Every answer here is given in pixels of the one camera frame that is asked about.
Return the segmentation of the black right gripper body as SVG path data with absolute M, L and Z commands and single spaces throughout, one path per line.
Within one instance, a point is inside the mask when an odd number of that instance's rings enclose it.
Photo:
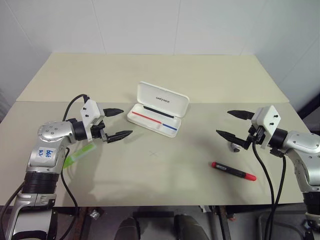
M 249 135 L 246 138 L 245 149 L 248 150 L 251 144 L 261 145 L 265 139 L 265 128 L 261 125 L 258 127 L 251 127 L 248 130 Z

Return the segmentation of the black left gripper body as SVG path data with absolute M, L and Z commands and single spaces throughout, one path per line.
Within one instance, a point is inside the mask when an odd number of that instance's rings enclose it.
M 93 125 L 90 128 L 91 136 L 93 139 L 102 139 L 103 142 L 107 141 L 107 135 L 104 131 L 105 124 L 103 121 L 101 121 L 98 125 Z

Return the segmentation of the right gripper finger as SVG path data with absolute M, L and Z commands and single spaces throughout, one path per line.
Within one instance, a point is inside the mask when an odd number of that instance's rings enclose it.
M 242 120 L 251 120 L 255 114 L 246 110 L 229 110 L 227 113 Z
M 244 139 L 238 138 L 236 137 L 234 134 L 226 132 L 226 131 L 222 131 L 222 130 L 216 130 L 216 132 L 225 140 L 227 140 L 228 142 L 231 142 L 233 144 L 236 144 L 242 148 L 244 148 L 245 150 L 248 149 L 248 142 Z

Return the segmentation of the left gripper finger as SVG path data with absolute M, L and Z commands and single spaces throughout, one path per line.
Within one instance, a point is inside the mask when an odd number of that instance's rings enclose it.
M 104 108 L 103 112 L 106 117 L 113 117 L 122 114 L 124 111 L 119 108 Z
M 123 130 L 123 131 L 116 132 L 114 135 L 108 135 L 106 133 L 105 134 L 106 142 L 109 144 L 109 143 L 120 141 L 128 137 L 132 132 L 133 132 L 132 130 Z

